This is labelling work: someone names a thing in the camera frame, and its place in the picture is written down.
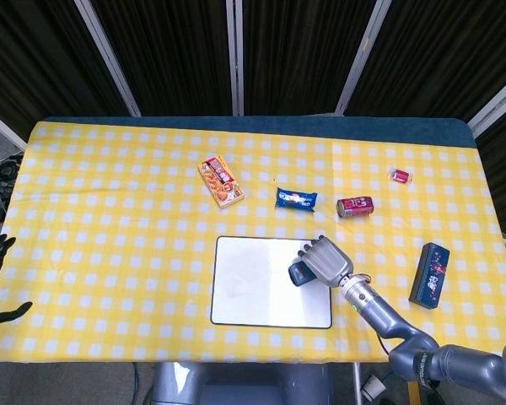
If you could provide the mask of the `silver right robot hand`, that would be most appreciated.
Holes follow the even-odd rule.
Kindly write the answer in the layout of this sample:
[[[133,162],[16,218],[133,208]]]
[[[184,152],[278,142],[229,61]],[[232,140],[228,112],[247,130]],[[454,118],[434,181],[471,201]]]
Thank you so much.
[[[353,275],[353,262],[350,257],[323,235],[305,243],[298,251],[298,256],[328,287],[341,287]]]

